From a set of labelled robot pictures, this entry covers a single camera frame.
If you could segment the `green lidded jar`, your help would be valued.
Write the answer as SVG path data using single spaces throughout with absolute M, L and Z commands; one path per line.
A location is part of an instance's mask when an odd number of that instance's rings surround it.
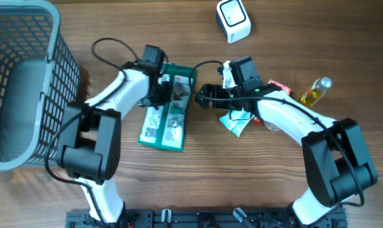
M 281 131 L 281 129 L 277 125 L 271 122 L 264 121 L 264 125 L 268 130 L 275 131 L 275 132 Z

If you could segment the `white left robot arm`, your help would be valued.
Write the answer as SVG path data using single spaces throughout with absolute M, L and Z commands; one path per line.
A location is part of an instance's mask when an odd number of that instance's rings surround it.
M 115 182 L 122 120 L 133 106 L 158 108 L 169 102 L 171 87 L 162 80 L 168 67 L 167 62 L 127 62 L 98 95 L 65 108 L 56 162 L 69 176 L 65 182 L 80 186 L 85 194 L 90 206 L 85 225 L 127 225 L 126 206 Z

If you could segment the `yellow dish soap bottle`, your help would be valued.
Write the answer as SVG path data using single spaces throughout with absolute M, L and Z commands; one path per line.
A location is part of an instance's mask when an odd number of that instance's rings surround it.
M 332 87 L 332 80 L 329 77 L 317 79 L 313 85 L 302 95 L 300 104 L 311 108 L 318 102 Z

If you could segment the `green 3M gloves package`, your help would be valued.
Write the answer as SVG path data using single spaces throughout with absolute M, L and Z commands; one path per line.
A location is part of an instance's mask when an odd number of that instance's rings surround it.
M 165 74 L 159 84 L 170 83 L 171 102 L 157 109 L 148 107 L 138 143 L 162 150 L 182 151 L 185 139 L 186 111 L 194 87 L 196 72 L 191 67 L 164 63 Z

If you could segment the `orange Kleenex tissue pack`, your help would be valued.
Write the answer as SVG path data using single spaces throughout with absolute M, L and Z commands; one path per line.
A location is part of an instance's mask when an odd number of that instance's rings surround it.
M 270 79 L 268 83 L 269 83 L 269 84 L 277 85 L 277 86 L 280 87 L 280 88 L 281 88 L 287 95 L 290 95 L 290 93 L 292 92 L 291 88 L 289 88 L 289 87 L 287 87 L 287 86 L 285 86 L 285 85 L 283 85 L 283 84 L 281 84 L 281 83 L 279 83 L 279 82 L 277 82 L 277 81 L 275 81 L 275 80 Z

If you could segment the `light green wipes packet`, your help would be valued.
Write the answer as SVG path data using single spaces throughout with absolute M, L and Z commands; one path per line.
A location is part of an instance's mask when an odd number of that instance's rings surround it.
M 242 131 L 252 119 L 253 114 L 247 111 L 231 110 L 219 120 L 220 122 L 237 137 L 240 137 Z

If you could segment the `red Nescafe sachet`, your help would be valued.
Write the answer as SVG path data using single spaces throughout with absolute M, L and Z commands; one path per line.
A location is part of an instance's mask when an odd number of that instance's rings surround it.
M 257 118 L 255 115 L 252 117 L 252 121 L 255 123 L 255 124 L 258 124 L 258 125 L 261 125 L 262 124 L 262 121 Z

